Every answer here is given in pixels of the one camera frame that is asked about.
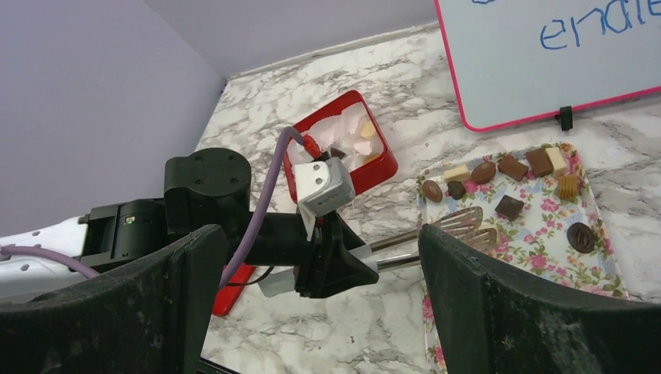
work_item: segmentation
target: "marble table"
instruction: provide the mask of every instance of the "marble table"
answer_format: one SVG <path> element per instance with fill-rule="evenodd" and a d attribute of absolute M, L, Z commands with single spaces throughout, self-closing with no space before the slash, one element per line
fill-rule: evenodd
<path fill-rule="evenodd" d="M 230 80 L 198 149 L 223 146 L 253 166 L 253 204 L 280 129 L 346 90 L 365 97 L 399 163 L 390 181 L 341 215 L 366 241 L 415 227 L 415 176 L 433 164 L 539 143 L 573 143 L 588 170 L 633 299 L 661 302 L 661 97 L 555 121 L 475 133 L 461 123 L 437 26 L 345 46 Z M 272 211 L 293 212 L 281 175 Z M 415 245 L 395 250 L 415 251 Z M 230 316 L 212 318 L 203 356 L 244 373 L 428 372 L 419 267 L 325 300 L 244 290 Z"/>

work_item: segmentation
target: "wall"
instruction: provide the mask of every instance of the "wall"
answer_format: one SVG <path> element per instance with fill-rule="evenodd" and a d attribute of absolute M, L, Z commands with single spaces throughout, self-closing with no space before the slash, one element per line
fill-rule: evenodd
<path fill-rule="evenodd" d="M 437 20 L 433 0 L 144 0 L 221 75 Z"/>
<path fill-rule="evenodd" d="M 141 0 L 0 3 L 0 235 L 162 196 L 221 78 Z"/>

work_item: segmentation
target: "floral placemat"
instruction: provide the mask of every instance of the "floral placemat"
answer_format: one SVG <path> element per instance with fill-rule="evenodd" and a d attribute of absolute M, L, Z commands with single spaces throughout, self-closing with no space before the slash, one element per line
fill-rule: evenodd
<path fill-rule="evenodd" d="M 521 182 L 497 172 L 496 177 L 485 185 L 465 182 L 467 193 L 461 200 L 452 199 L 446 192 L 440 203 L 427 202 L 422 195 L 422 183 L 431 179 L 446 189 L 443 171 L 458 166 L 449 163 L 429 169 L 418 177 L 418 227 L 454 211 L 481 206 L 484 223 L 497 226 L 500 233 L 500 244 L 489 253 L 490 256 L 567 287 L 628 299 L 620 268 L 578 152 L 568 143 L 544 144 L 541 147 L 548 146 L 558 146 L 567 162 L 567 173 L 582 179 L 581 193 L 577 199 L 558 199 L 554 194 L 557 180 L 553 176 L 536 178 L 529 171 Z M 510 153 L 495 153 L 463 164 L 472 170 L 484 161 L 498 163 L 506 154 L 528 164 L 525 153 L 537 148 L 539 146 Z M 496 205 L 506 194 L 525 203 L 523 212 L 514 222 L 498 217 L 495 213 Z M 596 234 L 596 248 L 589 254 L 574 251 L 567 241 L 566 230 L 576 222 L 587 224 Z M 422 283 L 422 290 L 422 317 L 429 373 L 447 374 L 425 282 Z"/>

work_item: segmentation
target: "chocolate in red box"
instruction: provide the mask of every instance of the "chocolate in red box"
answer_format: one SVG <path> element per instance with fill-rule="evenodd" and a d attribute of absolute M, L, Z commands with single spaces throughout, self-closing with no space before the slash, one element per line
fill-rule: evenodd
<path fill-rule="evenodd" d="M 345 153 L 342 162 L 350 171 L 356 195 L 386 181 L 397 172 L 397 160 L 358 91 L 342 94 L 295 124 L 294 128 L 303 135 L 312 136 L 322 151 L 330 152 L 334 148 Z M 296 203 L 292 164 L 307 161 L 290 154 L 295 147 L 293 143 L 291 140 L 285 158 L 285 177 L 289 195 Z"/>

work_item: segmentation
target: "white chocolate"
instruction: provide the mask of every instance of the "white chocolate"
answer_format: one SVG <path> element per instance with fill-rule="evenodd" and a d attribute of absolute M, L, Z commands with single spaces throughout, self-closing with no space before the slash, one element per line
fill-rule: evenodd
<path fill-rule="evenodd" d="M 495 224 L 482 224 L 479 229 L 485 229 L 485 228 L 492 228 L 493 230 L 496 230 L 496 245 L 500 245 L 502 242 L 500 241 L 500 231 L 498 231 L 498 226 Z"/>
<path fill-rule="evenodd" d="M 471 178 L 471 173 L 468 172 L 466 165 L 459 166 L 457 168 L 446 170 L 443 172 L 443 179 L 445 182 L 459 181 L 466 182 Z"/>
<path fill-rule="evenodd" d="M 557 178 L 564 175 L 567 172 L 567 163 L 564 162 L 560 148 L 554 146 L 546 148 L 545 151 L 551 161 L 551 165 L 553 165 L 553 176 Z"/>
<path fill-rule="evenodd" d="M 360 136 L 363 139 L 372 139 L 376 135 L 376 129 L 374 124 L 369 119 L 362 123 L 362 128 L 360 129 Z"/>

